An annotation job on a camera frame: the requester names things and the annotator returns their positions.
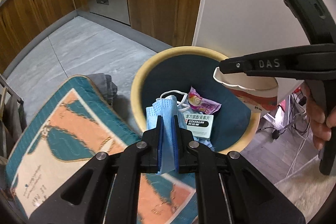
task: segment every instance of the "yellow rim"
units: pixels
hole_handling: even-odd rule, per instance
[[[143,115],[142,111],[142,103],[141,103],[141,92],[143,83],[149,74],[149,72],[159,63],[164,60],[178,55],[183,54],[195,54],[201,55],[205,57],[212,58],[217,61],[221,61],[227,59],[227,57],[219,52],[210,50],[208,48],[202,47],[193,47],[193,46],[184,46],[184,47],[175,47],[170,48],[168,50],[159,52],[152,56],[149,60],[147,60],[142,67],[137,71],[131,88],[131,107],[134,118],[139,126],[139,128],[144,132],[147,129],[146,118]],[[221,153],[228,153],[229,151],[242,151],[248,143],[252,140],[259,124],[260,114],[259,113],[251,113],[250,123],[241,136],[241,138],[229,148],[221,151]]]

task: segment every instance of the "gray baseboard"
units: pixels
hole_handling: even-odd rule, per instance
[[[25,58],[25,56],[34,48],[36,47],[43,39],[45,39],[48,35],[50,35],[52,32],[57,30],[59,27],[66,24],[68,21],[74,19],[78,16],[77,10],[74,10],[64,17],[60,18],[58,21],[51,24],[49,27],[47,27],[45,30],[43,30],[40,34],[38,34],[32,41],[28,43],[27,46],[25,46],[19,54],[13,59],[13,61],[8,65],[8,67],[5,69],[3,73],[3,77],[5,79],[8,78],[8,76],[11,74],[11,72],[15,69],[15,67]]]
[[[87,20],[95,22],[99,25],[102,25],[103,27],[110,29],[118,34],[121,34],[122,36],[127,37],[128,39],[131,39],[141,45],[144,45],[145,47],[153,50],[154,52],[161,52],[172,47],[160,40],[150,37],[142,32],[136,31],[132,29],[130,26],[122,24],[118,21],[114,21],[112,19],[96,15],[93,13],[84,12],[81,10],[77,10],[77,12],[79,16],[84,17]]]

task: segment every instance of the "candy wrapper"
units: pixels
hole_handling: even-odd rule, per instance
[[[188,93],[188,102],[192,110],[203,112],[204,114],[212,114],[222,106],[215,101],[203,98],[193,87],[190,88],[190,92]]]

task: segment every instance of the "silver screw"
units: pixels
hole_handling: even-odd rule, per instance
[[[238,158],[240,157],[240,154],[239,154],[239,152],[237,152],[237,151],[231,151],[231,152],[229,153],[229,156],[230,156],[230,158],[236,160],[236,159],[238,159]]]
[[[138,142],[136,144],[137,148],[145,148],[147,146],[147,143],[146,142]]]
[[[97,160],[104,160],[104,159],[106,159],[106,157],[107,157],[107,153],[105,153],[105,152],[99,152],[96,155]]]
[[[191,141],[191,142],[189,142],[189,146],[190,146],[191,148],[197,148],[197,147],[200,146],[200,143],[197,142],[197,141]]]

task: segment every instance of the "coltalin box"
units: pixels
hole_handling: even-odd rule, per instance
[[[213,115],[183,113],[187,129],[197,138],[209,139]]]

